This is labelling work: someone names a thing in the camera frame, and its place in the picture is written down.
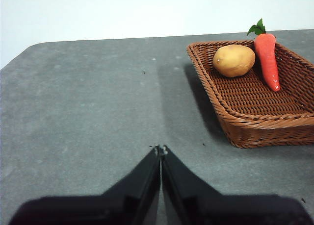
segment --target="orange carrot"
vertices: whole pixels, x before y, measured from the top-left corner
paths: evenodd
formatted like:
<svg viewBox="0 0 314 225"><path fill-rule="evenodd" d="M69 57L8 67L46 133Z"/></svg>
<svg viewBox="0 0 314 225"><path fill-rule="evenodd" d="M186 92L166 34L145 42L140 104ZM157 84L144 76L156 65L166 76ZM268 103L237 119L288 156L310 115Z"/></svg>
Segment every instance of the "orange carrot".
<svg viewBox="0 0 314 225"><path fill-rule="evenodd" d="M273 34L266 34L265 27L262 25L262 19L257 25L253 25L250 32L255 32L258 36L254 40L255 51L261 61L262 73L265 82L272 91L279 91L278 67L275 58L276 38Z"/></svg>

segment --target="basket rim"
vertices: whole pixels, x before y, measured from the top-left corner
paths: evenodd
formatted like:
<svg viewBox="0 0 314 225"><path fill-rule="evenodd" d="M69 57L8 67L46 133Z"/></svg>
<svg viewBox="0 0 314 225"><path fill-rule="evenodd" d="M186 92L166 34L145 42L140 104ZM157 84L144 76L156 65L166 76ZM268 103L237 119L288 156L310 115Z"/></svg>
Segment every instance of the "basket rim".
<svg viewBox="0 0 314 225"><path fill-rule="evenodd" d="M242 128L262 128L262 129L274 129L274 128L287 128L297 127L304 125L314 125L314 113L305 112L302 114L285 114L285 115L251 115L243 114L232 110L228 104L223 100L212 79L206 72L199 56L195 52L195 46L208 46L217 45L223 43L236 44L236 43L252 43L253 40L224 40L224 41L205 41L205 42L193 42L186 47L187 53L192 60L192 63L196 69L196 72L205 88L210 102L213 104L215 112L221 118L228 123ZM291 59L301 63L308 69L314 70L314 65L305 58L290 51L280 43L276 43L279 49L285 51Z"/></svg>

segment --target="potato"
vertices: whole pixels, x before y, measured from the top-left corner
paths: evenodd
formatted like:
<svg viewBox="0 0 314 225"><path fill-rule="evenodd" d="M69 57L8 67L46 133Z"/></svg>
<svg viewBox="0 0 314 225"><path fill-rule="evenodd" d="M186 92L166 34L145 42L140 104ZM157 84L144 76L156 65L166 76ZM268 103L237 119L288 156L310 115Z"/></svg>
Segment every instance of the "potato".
<svg viewBox="0 0 314 225"><path fill-rule="evenodd" d="M221 47L213 58L214 67L224 76L235 77L246 74L254 65L255 53L243 45Z"/></svg>

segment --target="brown wicker basket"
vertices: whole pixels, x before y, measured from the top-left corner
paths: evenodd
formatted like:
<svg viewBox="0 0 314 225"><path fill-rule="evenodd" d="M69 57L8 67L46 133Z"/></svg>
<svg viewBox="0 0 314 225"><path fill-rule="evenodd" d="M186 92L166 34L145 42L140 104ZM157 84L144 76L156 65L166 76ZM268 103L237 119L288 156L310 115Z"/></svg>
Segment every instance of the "brown wicker basket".
<svg viewBox="0 0 314 225"><path fill-rule="evenodd" d="M281 90L264 83L258 58L244 76L226 78L212 65L216 51L252 40L192 43L187 52L209 96L222 129L239 148L314 143L314 65L276 44Z"/></svg>

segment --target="green leaves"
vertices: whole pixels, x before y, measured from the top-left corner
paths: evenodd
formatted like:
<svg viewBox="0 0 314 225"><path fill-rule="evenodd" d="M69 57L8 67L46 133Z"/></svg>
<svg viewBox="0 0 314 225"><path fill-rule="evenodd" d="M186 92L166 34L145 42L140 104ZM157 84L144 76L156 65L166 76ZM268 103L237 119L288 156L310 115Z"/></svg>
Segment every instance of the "green leaves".
<svg viewBox="0 0 314 225"><path fill-rule="evenodd" d="M256 35L266 34L266 30L265 30L265 26L263 25L262 18L257 22L256 25L251 26L251 28L249 29L246 35L250 34L251 32L254 32Z"/></svg>

